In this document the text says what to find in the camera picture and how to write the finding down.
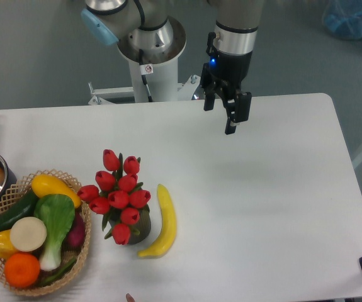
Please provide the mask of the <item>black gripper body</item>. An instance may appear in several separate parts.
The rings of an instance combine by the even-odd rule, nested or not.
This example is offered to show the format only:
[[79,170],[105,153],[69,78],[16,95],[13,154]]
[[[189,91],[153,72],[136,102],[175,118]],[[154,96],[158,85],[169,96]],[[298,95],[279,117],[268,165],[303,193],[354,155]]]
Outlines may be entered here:
[[217,93],[221,98],[234,99],[241,92],[241,83],[245,79],[252,52],[244,55],[230,55],[215,51],[210,60],[203,64],[200,86],[205,96]]

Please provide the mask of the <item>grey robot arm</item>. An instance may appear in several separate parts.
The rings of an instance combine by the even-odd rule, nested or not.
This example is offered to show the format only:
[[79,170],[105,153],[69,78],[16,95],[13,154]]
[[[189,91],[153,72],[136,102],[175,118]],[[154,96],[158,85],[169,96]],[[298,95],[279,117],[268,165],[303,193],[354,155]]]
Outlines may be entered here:
[[[209,1],[217,9],[208,34],[200,87],[204,110],[219,96],[227,112],[226,134],[249,118],[252,94],[241,89],[252,57],[263,1]],[[117,45],[128,60],[135,101],[177,101],[178,57],[186,46],[183,26],[166,1],[86,1],[81,18],[105,45]]]

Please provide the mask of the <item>person fingertip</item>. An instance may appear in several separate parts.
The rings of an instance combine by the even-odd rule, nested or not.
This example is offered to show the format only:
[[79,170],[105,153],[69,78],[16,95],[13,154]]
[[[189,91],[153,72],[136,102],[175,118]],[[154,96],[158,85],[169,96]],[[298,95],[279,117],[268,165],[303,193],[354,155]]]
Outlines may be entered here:
[[127,302],[135,302],[135,299],[131,296],[131,294],[127,293],[125,297]]

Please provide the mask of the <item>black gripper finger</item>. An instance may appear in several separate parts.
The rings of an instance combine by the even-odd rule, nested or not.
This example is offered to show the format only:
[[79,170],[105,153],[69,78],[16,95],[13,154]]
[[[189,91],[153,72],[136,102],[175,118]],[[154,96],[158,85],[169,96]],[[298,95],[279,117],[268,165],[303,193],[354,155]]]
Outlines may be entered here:
[[252,94],[236,90],[233,96],[228,92],[222,94],[221,99],[227,113],[225,134],[234,134],[237,125],[247,121],[249,118]]
[[223,99],[223,86],[222,82],[211,82],[203,86],[205,101],[203,109],[205,111],[210,111],[213,109],[215,104],[215,99],[218,96],[220,99]]

